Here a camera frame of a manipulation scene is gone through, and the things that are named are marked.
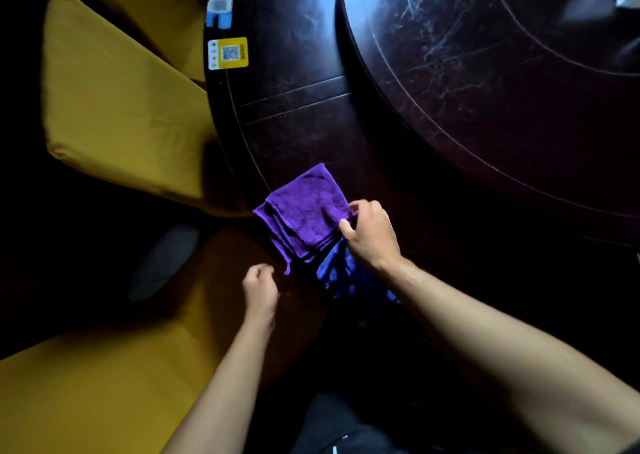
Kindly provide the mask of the person's left hand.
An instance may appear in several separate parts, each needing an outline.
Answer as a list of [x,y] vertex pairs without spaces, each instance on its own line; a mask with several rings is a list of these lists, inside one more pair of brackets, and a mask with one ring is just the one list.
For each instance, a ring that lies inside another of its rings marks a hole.
[[247,323],[272,326],[279,299],[275,285],[243,285],[245,299],[244,321]]

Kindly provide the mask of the person's right hand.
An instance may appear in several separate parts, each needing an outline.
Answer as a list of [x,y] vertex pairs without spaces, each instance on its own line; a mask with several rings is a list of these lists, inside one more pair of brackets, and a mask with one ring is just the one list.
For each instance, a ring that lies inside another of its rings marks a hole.
[[377,200],[354,200],[349,209],[357,218],[358,239],[347,243],[351,253],[379,275],[393,273],[403,260],[388,213]]

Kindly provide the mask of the purple cleaning cloth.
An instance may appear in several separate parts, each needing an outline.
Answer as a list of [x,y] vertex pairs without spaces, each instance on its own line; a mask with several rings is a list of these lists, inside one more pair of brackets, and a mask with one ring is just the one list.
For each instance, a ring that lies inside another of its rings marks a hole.
[[348,201],[324,163],[271,192],[253,214],[266,224],[285,262],[312,263],[336,239],[339,223],[353,216]]

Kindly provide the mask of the person's right forearm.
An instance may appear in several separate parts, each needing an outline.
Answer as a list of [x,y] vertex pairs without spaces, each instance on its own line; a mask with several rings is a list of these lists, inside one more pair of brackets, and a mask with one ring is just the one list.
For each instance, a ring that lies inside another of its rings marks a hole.
[[401,256],[375,269],[428,335],[553,454],[623,454],[640,443],[640,392],[572,346]]

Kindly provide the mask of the person's left forearm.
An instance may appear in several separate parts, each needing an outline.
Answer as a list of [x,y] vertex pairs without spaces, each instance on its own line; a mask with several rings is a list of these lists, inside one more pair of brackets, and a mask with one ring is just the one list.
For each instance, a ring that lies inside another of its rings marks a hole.
[[247,313],[211,381],[161,454],[243,454],[274,313]]

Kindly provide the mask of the blue cleaning cloth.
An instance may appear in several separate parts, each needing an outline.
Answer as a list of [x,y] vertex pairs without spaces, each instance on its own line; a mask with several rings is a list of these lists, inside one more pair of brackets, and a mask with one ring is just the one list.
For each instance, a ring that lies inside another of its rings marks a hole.
[[370,297],[376,301],[400,304],[396,295],[370,269],[361,264],[344,238],[338,240],[319,265],[317,280],[334,298]]

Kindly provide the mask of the person's dark shoe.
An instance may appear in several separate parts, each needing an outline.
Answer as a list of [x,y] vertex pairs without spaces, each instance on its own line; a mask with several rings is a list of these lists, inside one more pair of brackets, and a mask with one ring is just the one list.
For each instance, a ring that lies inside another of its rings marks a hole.
[[128,300],[140,302],[159,292],[196,251],[199,238],[190,224],[176,224],[160,235],[133,268]]

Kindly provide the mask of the yellow covered chair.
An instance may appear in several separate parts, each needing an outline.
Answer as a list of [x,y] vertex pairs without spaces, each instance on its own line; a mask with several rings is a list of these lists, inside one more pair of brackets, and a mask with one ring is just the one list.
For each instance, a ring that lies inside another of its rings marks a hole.
[[50,155],[212,216],[252,216],[201,87],[81,0],[49,0],[43,36]]
[[99,0],[125,21],[151,50],[203,85],[207,0]]
[[129,314],[0,361],[0,454],[158,454],[232,344],[241,281],[260,263],[283,295],[262,385],[277,379],[319,334],[320,292],[284,276],[256,234],[226,227]]

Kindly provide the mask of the person's dark trousers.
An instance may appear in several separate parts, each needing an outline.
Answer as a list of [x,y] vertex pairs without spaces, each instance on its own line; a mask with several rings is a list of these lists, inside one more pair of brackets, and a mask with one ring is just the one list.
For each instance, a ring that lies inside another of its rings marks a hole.
[[313,397],[289,454],[409,454],[334,393]]

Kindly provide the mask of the dark round turntable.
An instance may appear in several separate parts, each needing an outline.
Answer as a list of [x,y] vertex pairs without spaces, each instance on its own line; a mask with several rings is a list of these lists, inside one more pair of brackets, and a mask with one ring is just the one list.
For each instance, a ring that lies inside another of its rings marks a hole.
[[640,244],[640,8],[617,0],[338,0],[387,107],[485,187]]

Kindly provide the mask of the yellow square sticker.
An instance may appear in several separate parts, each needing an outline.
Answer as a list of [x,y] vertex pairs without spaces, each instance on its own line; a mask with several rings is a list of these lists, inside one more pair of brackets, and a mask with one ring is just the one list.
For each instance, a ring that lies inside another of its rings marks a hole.
[[246,37],[208,40],[206,48],[206,69],[228,70],[245,68],[249,65],[248,41]]

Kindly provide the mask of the blue and white sticker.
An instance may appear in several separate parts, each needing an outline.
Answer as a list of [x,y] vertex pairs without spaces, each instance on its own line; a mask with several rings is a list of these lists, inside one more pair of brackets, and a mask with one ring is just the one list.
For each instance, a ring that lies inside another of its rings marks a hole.
[[231,29],[233,5],[233,0],[208,0],[205,11],[205,27]]

